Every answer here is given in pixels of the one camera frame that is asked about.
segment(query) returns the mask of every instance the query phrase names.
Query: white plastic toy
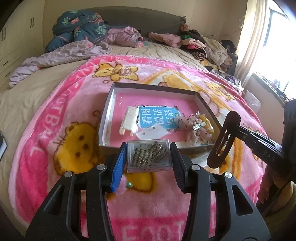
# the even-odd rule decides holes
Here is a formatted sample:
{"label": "white plastic toy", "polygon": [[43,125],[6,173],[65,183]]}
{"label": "white plastic toy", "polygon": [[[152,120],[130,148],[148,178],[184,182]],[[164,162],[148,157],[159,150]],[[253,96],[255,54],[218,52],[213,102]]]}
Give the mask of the white plastic toy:
{"label": "white plastic toy", "polygon": [[128,106],[126,109],[126,114],[124,116],[124,119],[121,123],[119,134],[124,136],[124,132],[126,130],[129,130],[130,136],[132,137],[133,134],[137,133],[138,126],[137,126],[137,117],[139,114],[139,108],[138,107],[132,107]]}

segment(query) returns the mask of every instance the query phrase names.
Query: window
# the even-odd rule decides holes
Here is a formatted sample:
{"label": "window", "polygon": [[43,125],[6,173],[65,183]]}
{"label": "window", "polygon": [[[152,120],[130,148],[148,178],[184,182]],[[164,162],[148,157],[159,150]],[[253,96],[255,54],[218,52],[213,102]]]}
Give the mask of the window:
{"label": "window", "polygon": [[296,99],[296,29],[280,8],[270,9],[269,24],[263,50],[255,70],[272,82],[288,97]]}

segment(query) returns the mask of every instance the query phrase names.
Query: windowsill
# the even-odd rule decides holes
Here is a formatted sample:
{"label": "windowsill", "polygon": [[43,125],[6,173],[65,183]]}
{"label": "windowsill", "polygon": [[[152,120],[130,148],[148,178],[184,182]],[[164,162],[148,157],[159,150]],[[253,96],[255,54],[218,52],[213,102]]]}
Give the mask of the windowsill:
{"label": "windowsill", "polygon": [[268,84],[266,83],[263,79],[261,79],[260,76],[258,76],[256,73],[252,74],[252,77],[268,92],[272,93],[273,96],[279,101],[282,107],[285,107],[285,102],[279,97],[277,92]]}

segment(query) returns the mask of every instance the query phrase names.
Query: blue label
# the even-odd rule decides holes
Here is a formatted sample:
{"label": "blue label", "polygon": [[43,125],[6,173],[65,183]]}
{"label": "blue label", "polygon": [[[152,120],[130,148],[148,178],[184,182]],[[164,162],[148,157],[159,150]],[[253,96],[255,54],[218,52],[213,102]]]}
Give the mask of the blue label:
{"label": "blue label", "polygon": [[140,106],[139,126],[147,128],[159,123],[165,129],[178,129],[173,119],[179,115],[180,112],[175,107]]}

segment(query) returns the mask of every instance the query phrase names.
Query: person's arm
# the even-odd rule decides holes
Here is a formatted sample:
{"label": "person's arm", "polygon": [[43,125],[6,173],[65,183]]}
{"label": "person's arm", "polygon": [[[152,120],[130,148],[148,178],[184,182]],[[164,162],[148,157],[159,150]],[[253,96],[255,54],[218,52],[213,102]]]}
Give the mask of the person's arm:
{"label": "person's arm", "polygon": [[[268,199],[269,189],[273,183],[278,188],[282,188],[286,182],[287,180],[280,177],[278,173],[274,172],[269,166],[267,166],[258,192],[259,201],[264,203],[264,201]],[[281,192],[278,201],[272,207],[269,215],[264,218],[271,235],[274,235],[281,228],[295,204],[296,184],[290,182]]]}

